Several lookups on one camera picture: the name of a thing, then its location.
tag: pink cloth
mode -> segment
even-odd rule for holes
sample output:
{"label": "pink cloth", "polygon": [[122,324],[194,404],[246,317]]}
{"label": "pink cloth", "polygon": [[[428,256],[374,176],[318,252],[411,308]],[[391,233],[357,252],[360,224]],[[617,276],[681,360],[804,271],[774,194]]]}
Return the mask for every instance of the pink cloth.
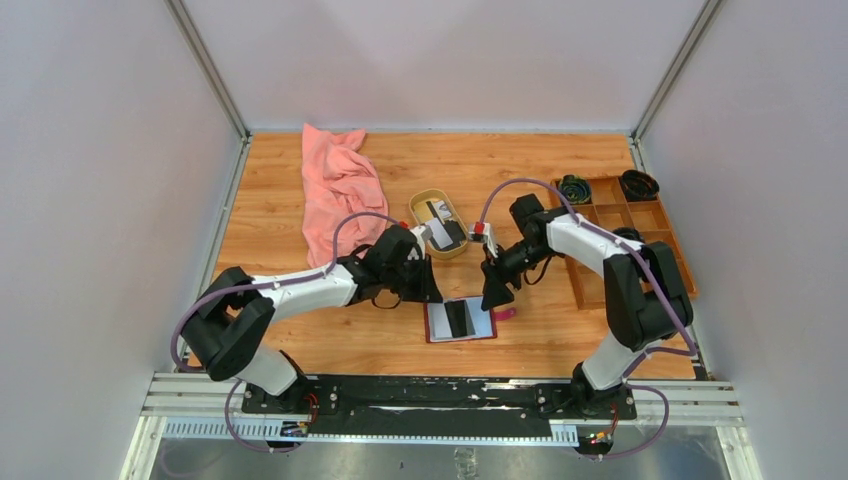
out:
{"label": "pink cloth", "polygon": [[[345,217],[366,210],[389,212],[377,170],[368,157],[356,153],[364,139],[365,130],[333,135],[303,125],[303,236],[313,268],[333,259],[333,232]],[[381,218],[351,220],[339,232],[339,255],[373,244],[385,229]]]}

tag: wooden tabletop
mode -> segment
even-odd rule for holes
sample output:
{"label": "wooden tabletop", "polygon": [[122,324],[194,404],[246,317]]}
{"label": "wooden tabletop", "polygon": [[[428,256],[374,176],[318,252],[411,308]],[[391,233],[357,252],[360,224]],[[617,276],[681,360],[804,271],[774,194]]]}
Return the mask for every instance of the wooden tabletop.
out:
{"label": "wooden tabletop", "polygon": [[[361,153],[377,168],[389,214],[410,224],[408,201],[425,189],[445,191],[469,224],[504,180],[607,176],[633,166],[623,135],[383,133],[369,134]],[[218,271],[239,265],[248,274],[279,275],[308,268],[300,168],[300,134],[254,137]],[[492,204],[487,221],[505,247],[520,240],[509,205],[531,192],[548,204],[546,192],[532,185],[511,185]],[[451,260],[434,260],[444,297],[480,295],[482,260],[479,245]],[[570,377],[608,332],[603,310],[577,310],[561,261],[515,298],[510,306],[518,315],[498,323],[496,339],[428,344],[421,304],[379,310],[363,303],[280,321],[270,327],[265,343],[310,373]],[[394,303],[389,294],[378,301]],[[684,346],[679,336],[668,343]],[[634,376],[693,378],[693,370],[686,358],[654,355]]]}

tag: white wall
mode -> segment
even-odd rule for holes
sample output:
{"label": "white wall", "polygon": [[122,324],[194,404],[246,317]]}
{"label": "white wall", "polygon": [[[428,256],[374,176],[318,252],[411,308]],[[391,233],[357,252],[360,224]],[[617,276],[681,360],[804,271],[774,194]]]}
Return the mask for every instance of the white wall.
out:
{"label": "white wall", "polygon": [[257,129],[629,129],[703,0],[187,0]]}
{"label": "white wall", "polygon": [[0,478],[117,477],[236,144],[164,2],[0,2]]}
{"label": "white wall", "polygon": [[844,478],[848,3],[728,1],[650,130],[650,167],[767,479]]}

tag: wooden tray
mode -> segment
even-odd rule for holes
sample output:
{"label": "wooden tray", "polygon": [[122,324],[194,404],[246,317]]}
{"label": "wooden tray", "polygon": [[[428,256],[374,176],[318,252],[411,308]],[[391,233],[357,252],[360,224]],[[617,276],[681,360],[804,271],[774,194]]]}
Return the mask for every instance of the wooden tray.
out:
{"label": "wooden tray", "polygon": [[[692,278],[683,250],[671,228],[671,222],[668,220],[668,214],[659,196],[655,201],[628,202],[618,183],[618,177],[587,178],[586,180],[592,187],[592,203],[575,205],[574,209],[590,222],[607,230],[631,227],[639,230],[645,238],[645,243],[668,244],[674,251],[674,258],[677,260],[680,276],[683,277],[683,285],[689,292],[689,298],[695,298],[698,295],[695,280]],[[560,179],[554,179],[551,185],[558,187],[559,181]],[[549,199],[551,206],[560,205],[559,199],[553,192],[549,192]],[[603,279],[571,257],[565,258],[565,265],[574,289],[577,308],[581,310],[604,308],[606,302]]]}

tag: reflective surface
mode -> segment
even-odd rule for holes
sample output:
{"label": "reflective surface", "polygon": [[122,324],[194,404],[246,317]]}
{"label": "reflective surface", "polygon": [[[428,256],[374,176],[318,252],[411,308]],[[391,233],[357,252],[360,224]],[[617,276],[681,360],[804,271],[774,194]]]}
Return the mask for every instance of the reflective surface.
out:
{"label": "reflective surface", "polygon": [[[616,449],[636,446],[653,433],[619,427]],[[594,463],[573,450],[548,447],[450,447],[422,445],[308,444],[288,454],[263,455],[220,440],[166,440],[167,467],[175,473],[197,470],[193,478],[285,479],[729,479],[715,430],[669,427],[638,455]],[[153,479],[173,478],[161,468]]]}

